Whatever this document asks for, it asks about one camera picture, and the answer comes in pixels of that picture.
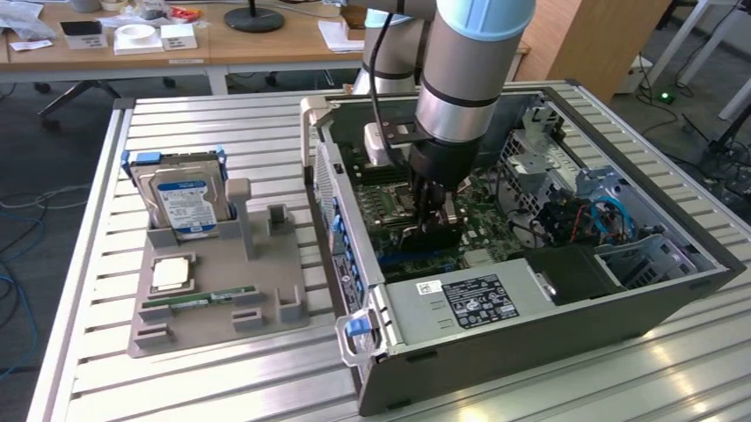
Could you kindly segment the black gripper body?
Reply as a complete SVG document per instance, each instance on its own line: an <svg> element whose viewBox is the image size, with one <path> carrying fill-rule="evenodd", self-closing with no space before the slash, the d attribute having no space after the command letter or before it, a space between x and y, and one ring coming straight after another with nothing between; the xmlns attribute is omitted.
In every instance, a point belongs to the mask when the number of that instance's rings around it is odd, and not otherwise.
<svg viewBox="0 0 751 422"><path fill-rule="evenodd" d="M470 175L479 154L481 142L439 142L427 140L413 144L410 167L413 173L447 191L455 191Z"/></svg>

